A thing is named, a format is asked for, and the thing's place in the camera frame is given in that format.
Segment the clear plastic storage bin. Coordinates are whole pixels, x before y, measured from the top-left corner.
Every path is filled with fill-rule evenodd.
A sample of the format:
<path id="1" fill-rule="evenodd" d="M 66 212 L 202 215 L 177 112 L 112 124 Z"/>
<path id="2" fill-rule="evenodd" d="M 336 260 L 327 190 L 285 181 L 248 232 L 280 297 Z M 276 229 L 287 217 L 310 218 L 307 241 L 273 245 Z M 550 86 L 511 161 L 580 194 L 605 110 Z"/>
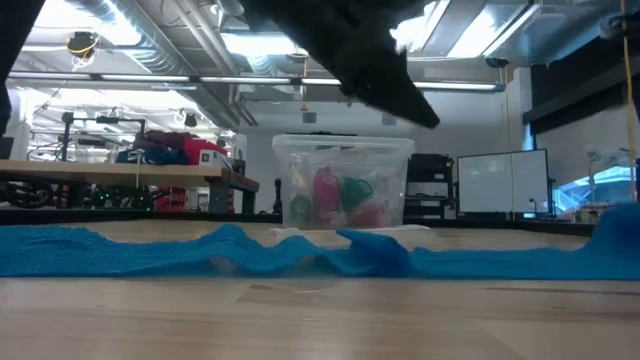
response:
<path id="1" fill-rule="evenodd" d="M 285 134 L 273 138 L 279 161 L 283 223 L 296 228 L 378 228 L 403 222 L 407 170 L 415 143 L 406 138 Z M 353 211 L 340 209 L 328 225 L 316 223 L 313 179 L 329 166 L 339 177 L 364 179 L 373 195 Z"/>

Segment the white whiteboard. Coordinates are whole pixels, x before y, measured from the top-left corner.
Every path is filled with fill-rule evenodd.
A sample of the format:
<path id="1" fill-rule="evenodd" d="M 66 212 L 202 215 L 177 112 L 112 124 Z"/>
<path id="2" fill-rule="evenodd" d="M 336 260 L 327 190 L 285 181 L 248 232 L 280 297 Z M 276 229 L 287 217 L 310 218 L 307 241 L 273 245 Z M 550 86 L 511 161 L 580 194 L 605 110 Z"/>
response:
<path id="1" fill-rule="evenodd" d="M 457 180 L 460 215 L 542 215 L 552 210 L 545 150 L 459 157 Z"/>

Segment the long ceiling light fixture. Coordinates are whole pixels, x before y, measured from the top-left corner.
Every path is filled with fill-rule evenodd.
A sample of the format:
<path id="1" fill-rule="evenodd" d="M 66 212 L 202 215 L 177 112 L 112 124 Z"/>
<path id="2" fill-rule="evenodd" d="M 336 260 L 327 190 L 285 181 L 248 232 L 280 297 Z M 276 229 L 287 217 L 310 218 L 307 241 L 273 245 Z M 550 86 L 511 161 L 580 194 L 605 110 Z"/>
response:
<path id="1" fill-rule="evenodd" d="M 56 81 L 112 81 L 146 83 L 185 83 L 185 84 L 231 84 L 231 85 L 297 85 L 297 86 L 333 86 L 340 82 L 334 78 L 308 77 L 250 77 L 250 76 L 195 76 L 195 75 L 142 75 L 142 74 L 100 74 L 75 72 L 32 72 L 10 71 L 9 79 L 18 80 L 56 80 Z M 414 86 L 421 90 L 463 91 L 463 92 L 502 92 L 506 85 L 502 83 L 471 83 L 449 81 L 417 81 Z"/>

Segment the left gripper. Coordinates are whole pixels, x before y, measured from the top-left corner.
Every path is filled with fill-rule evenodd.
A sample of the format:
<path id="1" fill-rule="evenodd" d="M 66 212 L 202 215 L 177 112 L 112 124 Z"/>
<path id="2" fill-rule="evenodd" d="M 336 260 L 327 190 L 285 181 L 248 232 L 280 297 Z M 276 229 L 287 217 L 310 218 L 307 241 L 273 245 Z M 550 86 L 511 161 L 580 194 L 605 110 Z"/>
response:
<path id="1" fill-rule="evenodd" d="M 407 72 L 390 30 L 433 0 L 239 0 L 252 31 L 275 24 L 367 106 L 433 129 L 440 118 Z"/>

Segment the blue elastic bandage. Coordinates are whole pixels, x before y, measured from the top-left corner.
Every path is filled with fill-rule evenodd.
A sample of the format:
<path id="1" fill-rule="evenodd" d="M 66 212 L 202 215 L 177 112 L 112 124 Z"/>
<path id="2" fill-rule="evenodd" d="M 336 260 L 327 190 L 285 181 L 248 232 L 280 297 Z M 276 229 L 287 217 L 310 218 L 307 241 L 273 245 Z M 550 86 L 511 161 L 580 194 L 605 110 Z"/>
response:
<path id="1" fill-rule="evenodd" d="M 640 203 L 606 211 L 576 250 L 408 250 L 386 235 L 337 233 L 348 247 L 322 248 L 299 235 L 263 246 L 230 224 L 195 240 L 151 243 L 115 242 L 86 228 L 0 226 L 0 277 L 211 276 L 217 257 L 255 276 L 640 281 Z"/>

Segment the green bandage roll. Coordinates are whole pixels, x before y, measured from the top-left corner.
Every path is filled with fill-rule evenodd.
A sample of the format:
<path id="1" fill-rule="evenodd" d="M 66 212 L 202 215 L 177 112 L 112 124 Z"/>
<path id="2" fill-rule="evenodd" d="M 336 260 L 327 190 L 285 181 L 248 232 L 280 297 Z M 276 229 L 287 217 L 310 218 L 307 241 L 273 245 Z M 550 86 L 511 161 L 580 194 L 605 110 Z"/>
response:
<path id="1" fill-rule="evenodd" d="M 353 211 L 362 202 L 373 195 L 373 188 L 369 182 L 360 178 L 344 177 L 340 189 L 343 210 Z"/>

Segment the red bag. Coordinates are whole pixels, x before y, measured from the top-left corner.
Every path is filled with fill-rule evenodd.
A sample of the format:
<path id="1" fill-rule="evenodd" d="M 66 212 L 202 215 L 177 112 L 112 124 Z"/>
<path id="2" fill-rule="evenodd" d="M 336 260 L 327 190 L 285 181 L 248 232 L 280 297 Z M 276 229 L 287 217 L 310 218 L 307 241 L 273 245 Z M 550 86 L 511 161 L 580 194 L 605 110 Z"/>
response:
<path id="1" fill-rule="evenodd" d="M 200 153 L 202 150 L 211 150 L 221 155 L 227 156 L 228 151 L 206 139 L 187 138 L 184 141 L 184 152 L 188 158 L 188 165 L 198 165 L 200 163 Z"/>

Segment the black equipment cart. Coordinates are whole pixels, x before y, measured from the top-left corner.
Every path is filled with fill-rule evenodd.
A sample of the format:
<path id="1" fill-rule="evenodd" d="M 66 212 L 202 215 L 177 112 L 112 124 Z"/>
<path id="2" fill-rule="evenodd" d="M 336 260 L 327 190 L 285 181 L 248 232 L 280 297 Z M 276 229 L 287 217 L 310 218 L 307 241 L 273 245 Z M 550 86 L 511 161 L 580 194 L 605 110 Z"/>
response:
<path id="1" fill-rule="evenodd" d="M 442 154 L 413 154 L 408 163 L 405 218 L 444 219 L 455 207 L 454 160 Z"/>

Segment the maroon bag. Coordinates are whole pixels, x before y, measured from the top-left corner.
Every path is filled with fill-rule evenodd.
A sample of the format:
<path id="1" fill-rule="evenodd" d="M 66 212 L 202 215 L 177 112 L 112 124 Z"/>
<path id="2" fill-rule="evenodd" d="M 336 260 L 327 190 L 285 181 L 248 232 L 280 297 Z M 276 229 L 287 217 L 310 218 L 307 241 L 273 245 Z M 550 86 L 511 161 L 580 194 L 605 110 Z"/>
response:
<path id="1" fill-rule="evenodd" d="M 195 134 L 189 132 L 165 132 L 160 130 L 148 130 L 136 134 L 132 147 L 153 148 L 153 149 L 179 149 L 185 148 L 188 139 L 196 138 Z"/>

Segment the red shelf unit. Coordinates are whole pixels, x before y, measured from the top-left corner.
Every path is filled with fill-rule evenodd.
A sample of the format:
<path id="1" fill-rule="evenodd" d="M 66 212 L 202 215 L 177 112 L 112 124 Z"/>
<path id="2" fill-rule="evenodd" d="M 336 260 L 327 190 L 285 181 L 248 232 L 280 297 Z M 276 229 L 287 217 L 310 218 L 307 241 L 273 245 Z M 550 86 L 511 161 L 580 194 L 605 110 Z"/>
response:
<path id="1" fill-rule="evenodd" d="M 185 212 L 186 189 L 179 187 L 158 187 L 152 193 L 154 210 L 158 212 Z"/>

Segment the wooden top grey workbench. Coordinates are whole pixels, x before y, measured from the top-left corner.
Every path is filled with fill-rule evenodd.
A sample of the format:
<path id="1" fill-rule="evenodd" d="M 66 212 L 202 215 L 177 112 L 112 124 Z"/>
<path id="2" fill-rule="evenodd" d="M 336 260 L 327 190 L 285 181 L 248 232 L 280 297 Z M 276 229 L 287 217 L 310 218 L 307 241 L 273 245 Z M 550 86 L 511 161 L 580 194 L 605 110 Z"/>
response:
<path id="1" fill-rule="evenodd" d="M 216 213 L 227 210 L 226 196 L 234 189 L 244 194 L 242 212 L 252 214 L 260 187 L 257 181 L 221 166 L 0 160 L 0 174 L 44 178 L 53 183 L 207 187 L 209 210 Z"/>

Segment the pink bandage roll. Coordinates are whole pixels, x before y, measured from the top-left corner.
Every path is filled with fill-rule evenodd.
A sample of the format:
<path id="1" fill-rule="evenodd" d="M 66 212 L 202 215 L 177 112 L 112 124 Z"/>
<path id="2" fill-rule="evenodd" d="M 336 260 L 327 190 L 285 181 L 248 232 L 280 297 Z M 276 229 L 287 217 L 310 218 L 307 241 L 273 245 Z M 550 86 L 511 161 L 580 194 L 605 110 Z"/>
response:
<path id="1" fill-rule="evenodd" d="M 340 179 L 331 167 L 318 169 L 313 179 L 313 213 L 317 224 L 328 225 L 340 209 Z"/>

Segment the tray of snack packs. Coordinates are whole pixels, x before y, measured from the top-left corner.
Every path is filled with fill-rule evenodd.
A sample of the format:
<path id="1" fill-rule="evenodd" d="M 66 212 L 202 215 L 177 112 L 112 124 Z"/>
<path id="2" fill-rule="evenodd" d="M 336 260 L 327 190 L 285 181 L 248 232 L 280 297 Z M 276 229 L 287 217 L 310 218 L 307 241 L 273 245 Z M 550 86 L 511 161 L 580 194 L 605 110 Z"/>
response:
<path id="1" fill-rule="evenodd" d="M 598 224 L 601 216 L 609 209 L 606 205 L 585 205 L 573 212 L 572 221 L 579 224 Z"/>

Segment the blue bag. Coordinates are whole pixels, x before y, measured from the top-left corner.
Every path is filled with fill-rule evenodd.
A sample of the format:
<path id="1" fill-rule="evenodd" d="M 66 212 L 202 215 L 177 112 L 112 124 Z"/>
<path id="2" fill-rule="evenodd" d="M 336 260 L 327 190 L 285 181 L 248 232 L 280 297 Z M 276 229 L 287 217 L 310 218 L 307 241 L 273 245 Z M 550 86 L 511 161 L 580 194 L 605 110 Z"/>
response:
<path id="1" fill-rule="evenodd" d="M 119 152 L 115 162 L 165 166 L 187 165 L 189 159 L 186 153 L 180 149 L 138 148 Z"/>

